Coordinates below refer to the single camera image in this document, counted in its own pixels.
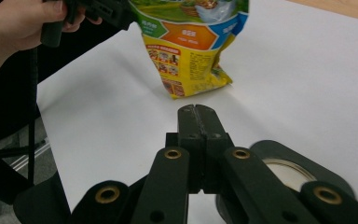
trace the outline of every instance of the yellow package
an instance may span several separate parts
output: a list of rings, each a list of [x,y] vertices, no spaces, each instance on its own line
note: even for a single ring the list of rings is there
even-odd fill
[[[220,52],[242,30],[249,0],[130,0],[145,47],[173,99],[231,83]]]

